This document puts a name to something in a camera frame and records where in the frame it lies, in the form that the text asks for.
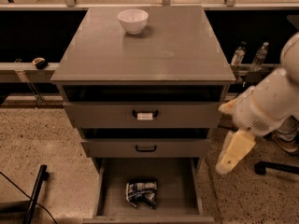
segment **black metal stand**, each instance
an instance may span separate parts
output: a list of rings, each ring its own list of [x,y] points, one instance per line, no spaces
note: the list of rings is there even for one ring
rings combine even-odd
[[[259,161],[255,163],[254,165],[255,174],[265,175],[266,168],[271,168],[271,169],[299,175],[299,167],[284,165],[284,164],[279,164],[274,162],[268,162],[268,161]]]
[[[0,203],[0,214],[25,212],[22,224],[30,224],[43,181],[47,181],[49,178],[49,173],[46,170],[46,165],[40,166],[30,201]]]

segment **speckled floor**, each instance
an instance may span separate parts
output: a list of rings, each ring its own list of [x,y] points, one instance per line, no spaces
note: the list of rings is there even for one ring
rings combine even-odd
[[[221,125],[231,127],[231,121],[224,118]],[[298,158],[260,139],[230,174],[218,175],[214,166],[226,133],[223,128],[215,130],[197,174],[205,216],[213,216],[216,223],[298,223],[299,175],[269,170],[260,176],[253,171],[260,160],[298,165]],[[50,179],[43,184],[39,202],[59,224],[92,217],[97,172],[63,109],[0,108],[0,153],[0,171],[28,194],[40,165],[48,166]],[[0,202],[21,200],[26,197],[0,176]],[[21,221],[1,219],[0,223]],[[33,223],[53,222],[38,209]]]

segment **shoe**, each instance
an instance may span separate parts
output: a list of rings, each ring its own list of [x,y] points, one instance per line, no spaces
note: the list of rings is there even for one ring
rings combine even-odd
[[[299,148],[296,143],[296,140],[292,140],[291,142],[286,142],[281,138],[278,138],[275,134],[272,135],[272,140],[276,142],[280,146],[280,148],[286,151],[288,154],[293,156],[299,154]]]

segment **plastic bottle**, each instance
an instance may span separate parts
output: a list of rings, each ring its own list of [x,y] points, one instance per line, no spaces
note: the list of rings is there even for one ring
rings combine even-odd
[[[246,53],[246,44],[245,41],[242,41],[240,46],[235,49],[235,54],[231,62],[232,67],[238,67],[242,63]]]
[[[264,59],[266,58],[269,50],[269,43],[263,42],[263,45],[258,49],[252,62],[252,70],[259,71],[262,68]]]

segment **gray cabinet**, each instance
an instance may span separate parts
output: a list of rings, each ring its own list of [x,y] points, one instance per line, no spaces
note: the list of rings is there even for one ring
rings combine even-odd
[[[126,8],[89,8],[51,79],[99,173],[83,223],[212,223],[195,177],[235,77],[201,7],[139,7],[140,35],[119,25]],[[136,178],[157,179],[154,209],[125,200]]]

